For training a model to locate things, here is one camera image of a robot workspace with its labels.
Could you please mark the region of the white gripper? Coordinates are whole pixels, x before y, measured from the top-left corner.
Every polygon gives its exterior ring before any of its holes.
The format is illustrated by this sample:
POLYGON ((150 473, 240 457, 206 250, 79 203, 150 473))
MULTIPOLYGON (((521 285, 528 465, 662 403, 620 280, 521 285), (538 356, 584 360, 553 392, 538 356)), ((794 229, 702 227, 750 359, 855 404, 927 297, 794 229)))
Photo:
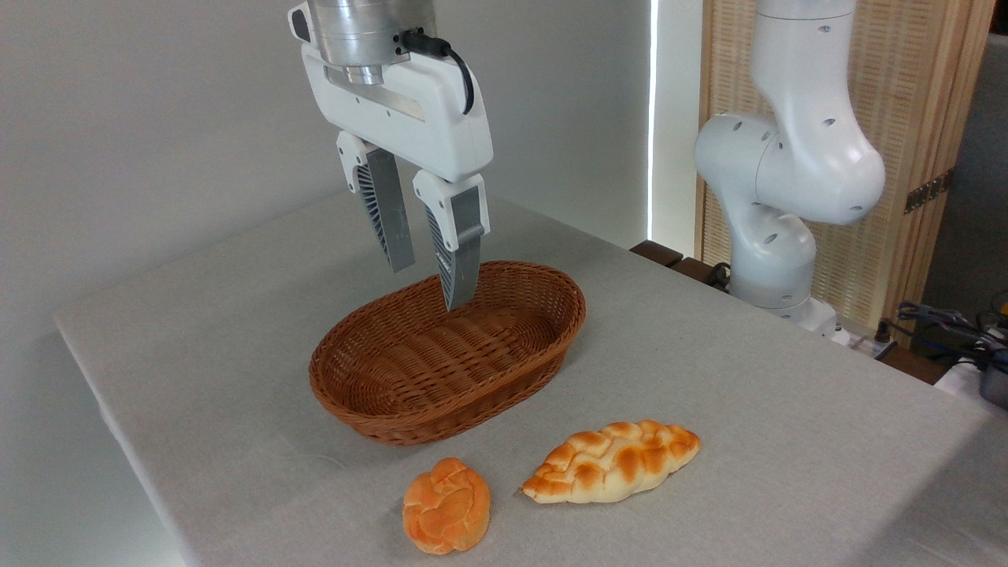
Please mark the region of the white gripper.
POLYGON ((396 155, 425 169, 413 189, 431 226, 444 305, 454 311, 467 304, 479 279, 481 237, 490 232, 484 179, 475 175, 494 155, 481 92, 463 114, 460 69, 435 56, 388 65, 374 86, 347 82, 312 46, 302 47, 302 60, 324 118, 346 130, 337 139, 346 183, 361 198, 390 268, 415 262, 396 155))

